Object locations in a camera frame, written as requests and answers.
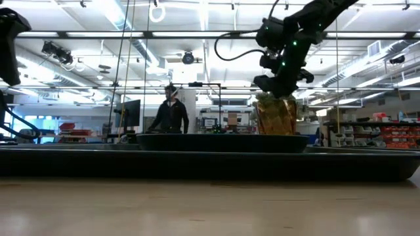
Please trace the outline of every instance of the gold foil bag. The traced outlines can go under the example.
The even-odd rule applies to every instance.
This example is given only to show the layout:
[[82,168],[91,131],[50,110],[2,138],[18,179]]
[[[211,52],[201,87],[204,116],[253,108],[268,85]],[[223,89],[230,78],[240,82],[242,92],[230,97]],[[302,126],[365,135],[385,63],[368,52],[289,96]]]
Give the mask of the gold foil bag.
[[295,135],[297,103],[294,97],[275,98],[270,94],[257,95],[255,104],[260,134]]

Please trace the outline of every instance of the black bracket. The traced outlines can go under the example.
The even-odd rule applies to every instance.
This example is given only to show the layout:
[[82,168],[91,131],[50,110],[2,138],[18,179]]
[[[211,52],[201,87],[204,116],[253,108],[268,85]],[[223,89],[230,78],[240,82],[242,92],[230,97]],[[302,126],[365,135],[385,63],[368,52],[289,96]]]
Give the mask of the black bracket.
[[80,6],[83,8],[86,8],[85,0],[80,1]]
[[408,0],[406,0],[406,6],[402,10],[408,10],[410,8],[410,4],[408,3]]

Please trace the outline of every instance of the security camera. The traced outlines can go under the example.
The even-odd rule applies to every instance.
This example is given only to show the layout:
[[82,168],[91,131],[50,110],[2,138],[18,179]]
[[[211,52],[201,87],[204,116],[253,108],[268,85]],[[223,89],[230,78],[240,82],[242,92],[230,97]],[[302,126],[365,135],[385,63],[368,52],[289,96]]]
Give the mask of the security camera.
[[192,55],[192,52],[190,51],[185,52],[184,56],[182,57],[182,63],[186,65],[190,65],[194,63],[194,56]]

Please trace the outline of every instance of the black cable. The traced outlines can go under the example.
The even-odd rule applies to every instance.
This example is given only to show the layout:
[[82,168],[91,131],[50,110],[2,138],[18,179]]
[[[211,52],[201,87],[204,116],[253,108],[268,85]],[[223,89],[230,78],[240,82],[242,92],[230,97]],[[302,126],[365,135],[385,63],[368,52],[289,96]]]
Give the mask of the black cable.
[[50,57],[52,56],[52,54],[50,54],[50,55],[48,55],[45,59],[44,59],[44,61],[42,61],[38,66],[40,66],[40,65],[42,65],[42,64],[44,64],[44,62],[45,61],[47,61]]
[[[127,25],[127,19],[129,17],[129,7],[127,7],[127,10],[125,11],[125,19],[124,19],[124,28],[123,28],[123,35],[125,33],[125,26]],[[110,118],[108,120],[108,132],[106,134],[106,136],[108,136],[110,134],[111,131],[111,116],[112,116],[112,106],[114,104],[114,98],[116,95],[116,90],[117,90],[117,84],[118,84],[118,71],[119,71],[119,62],[121,61],[121,52],[123,50],[123,42],[124,42],[124,37],[121,38],[121,43],[119,45],[119,52],[118,52],[118,62],[117,62],[117,72],[115,74],[115,81],[114,81],[114,91],[112,93],[112,99],[111,99],[111,109],[110,109]]]
[[[148,12],[150,12],[150,5],[151,5],[151,0],[149,0],[149,8],[148,8]],[[147,17],[147,31],[149,31],[150,28],[150,17]],[[146,76],[147,76],[147,57],[149,56],[147,54],[147,48],[148,48],[148,43],[149,43],[149,39],[146,39],[146,57],[144,59],[144,83],[143,83],[143,116],[142,116],[142,122],[143,122],[143,133],[146,133],[146,122],[144,120],[144,116],[145,116],[145,109],[146,109]]]
[[1,112],[1,110],[6,111],[6,112],[7,112],[7,113],[9,113],[11,116],[13,116],[15,119],[17,119],[17,120],[21,121],[21,122],[22,122],[22,123],[24,123],[25,125],[28,125],[30,128],[32,128],[32,130],[33,130],[33,131],[35,131],[35,136],[30,136],[30,135],[21,134],[21,133],[19,133],[19,132],[16,132],[16,131],[14,131],[13,129],[11,129],[11,128],[9,128],[9,127],[5,126],[5,125],[3,124],[3,121],[0,121],[0,128],[2,128],[2,129],[4,129],[4,130],[6,130],[6,131],[8,131],[8,132],[10,132],[11,134],[14,134],[15,136],[17,136],[17,137],[19,137],[19,138],[24,138],[24,139],[27,139],[27,140],[34,140],[34,139],[38,138],[38,137],[41,135],[41,132],[39,131],[39,129],[38,129],[35,125],[33,125],[33,124],[31,124],[31,123],[29,123],[29,122],[25,121],[24,119],[20,118],[20,117],[19,117],[19,116],[17,116],[15,113],[13,113],[13,112],[9,109],[9,107],[7,107],[6,101],[5,101],[4,97],[3,97],[3,92],[0,92],[0,112]]
[[218,52],[217,52],[217,43],[219,42],[219,40],[221,40],[221,39],[224,39],[223,37],[224,36],[226,36],[226,35],[232,35],[232,34],[238,34],[238,35],[241,35],[241,34],[244,34],[244,33],[255,33],[255,32],[257,32],[258,31],[258,29],[256,29],[256,30],[249,30],[249,31],[239,31],[239,32],[229,32],[229,33],[224,33],[224,34],[222,34],[220,37],[218,37],[217,39],[216,39],[216,41],[215,41],[215,53],[216,53],[216,55],[217,55],[217,57],[218,58],[220,58],[221,60],[224,60],[224,61],[227,61],[227,62],[229,62],[229,61],[233,61],[233,60],[236,60],[236,59],[238,59],[238,58],[240,58],[240,57],[242,57],[242,56],[245,56],[246,54],[249,54],[249,53],[252,53],[252,52],[261,52],[261,53],[263,53],[263,54],[265,54],[265,51],[263,51],[263,50],[261,50],[261,49],[253,49],[253,50],[249,50],[249,51],[247,51],[247,52],[244,52],[244,53],[242,53],[241,55],[239,55],[239,56],[235,56],[234,58],[223,58]]
[[276,7],[276,5],[277,5],[278,1],[279,1],[279,0],[276,0],[276,1],[274,2],[273,6],[271,7],[270,14],[268,15],[268,19],[270,19],[271,15],[273,14],[274,7]]

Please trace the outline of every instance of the ceiling pipe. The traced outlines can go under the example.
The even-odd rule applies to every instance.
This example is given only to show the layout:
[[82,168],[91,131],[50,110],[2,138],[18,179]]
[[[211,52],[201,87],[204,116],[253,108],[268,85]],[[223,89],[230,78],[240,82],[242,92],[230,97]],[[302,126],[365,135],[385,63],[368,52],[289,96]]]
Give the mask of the ceiling pipe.
[[[123,11],[121,3],[118,0],[93,0],[93,2],[117,30],[125,31],[127,34],[129,34],[130,31],[135,30],[128,19],[127,22],[125,22],[126,15]],[[148,66],[160,68],[165,67],[165,59],[156,58],[154,53],[147,48],[146,44],[141,39],[131,39],[130,43],[146,60]]]
[[[79,87],[97,87],[98,84],[85,79],[83,77],[80,77],[76,75],[75,73],[71,71],[66,71],[65,69],[62,69],[60,66],[45,60],[44,58],[37,56],[26,49],[23,49],[22,47],[16,46],[16,57],[21,57],[26,60],[29,60],[30,62],[33,62],[34,64],[42,64],[40,67],[46,68],[49,71],[53,72],[56,76],[61,76],[61,78],[76,84]],[[104,90],[101,91],[106,96],[112,96],[112,93],[110,91]]]

